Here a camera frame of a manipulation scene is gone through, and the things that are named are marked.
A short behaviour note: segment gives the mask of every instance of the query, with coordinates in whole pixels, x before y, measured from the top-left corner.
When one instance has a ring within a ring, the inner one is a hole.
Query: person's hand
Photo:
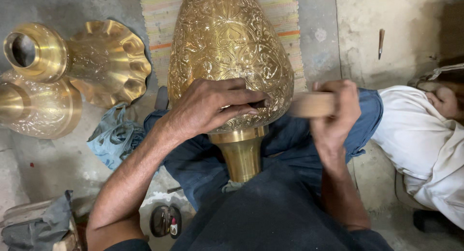
[[[271,105],[271,97],[264,91],[247,89],[243,78],[221,81],[196,79],[182,94],[177,105],[155,125],[168,131],[169,137],[179,142],[207,133],[228,120],[244,115],[257,115],[249,105],[264,100]]]
[[[343,143],[349,131],[361,116],[358,89],[354,82],[339,80],[326,82],[322,87],[313,85],[314,91],[333,92],[336,96],[336,113],[334,116],[311,118],[311,135],[317,152],[326,169],[337,169],[334,163],[344,160]]]
[[[427,99],[445,118],[454,119],[459,116],[457,98],[454,92],[447,87],[441,87],[437,90],[437,95],[426,92]]]

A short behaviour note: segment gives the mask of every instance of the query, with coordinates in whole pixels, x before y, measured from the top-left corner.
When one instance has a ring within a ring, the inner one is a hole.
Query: wooden block
[[[334,115],[335,94],[330,92],[296,94],[289,113],[294,117],[300,118],[316,118]]]

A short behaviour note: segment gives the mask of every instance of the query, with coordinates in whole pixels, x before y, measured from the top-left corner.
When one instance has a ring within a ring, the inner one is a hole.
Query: dark pants
[[[382,100],[375,90],[359,89],[361,117],[345,140],[346,163],[352,157],[365,153],[361,150],[374,134],[383,113]],[[144,122],[148,132],[167,110],[152,112]],[[213,193],[220,192],[229,181],[227,166],[220,160],[219,148],[205,134],[198,135],[175,148],[163,161],[166,170],[184,189],[184,194],[195,210]],[[321,192],[322,164],[314,146],[307,119],[285,114],[269,125],[269,134],[261,144],[263,170],[270,165],[288,165],[303,183],[317,194]]]

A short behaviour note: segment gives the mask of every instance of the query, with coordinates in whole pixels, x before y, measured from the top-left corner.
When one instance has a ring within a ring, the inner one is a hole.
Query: brass vase
[[[0,123],[21,134],[57,139],[81,117],[82,98],[67,77],[53,83],[25,79],[15,70],[0,77]]]
[[[30,64],[21,62],[15,51],[15,42],[22,39],[33,45]],[[25,23],[6,37],[3,49],[25,78],[50,83],[68,76],[88,102],[104,108],[129,105],[142,96],[151,73],[143,42],[113,20],[87,22],[69,41],[40,23]]]
[[[273,97],[257,116],[229,120],[208,133],[222,151],[232,181],[261,171],[260,145],[267,125],[290,107],[294,72],[278,36],[256,0],[183,0],[172,43],[168,94],[175,106],[197,78],[244,78]]]

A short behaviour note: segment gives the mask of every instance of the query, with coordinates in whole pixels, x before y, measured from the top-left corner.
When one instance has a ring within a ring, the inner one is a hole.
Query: striped rug
[[[298,2],[296,0],[258,0],[264,13],[289,54],[295,71],[295,93],[306,89],[300,51]],[[150,39],[151,58],[158,86],[167,86],[167,70],[174,26],[182,0],[141,0],[145,26]]]

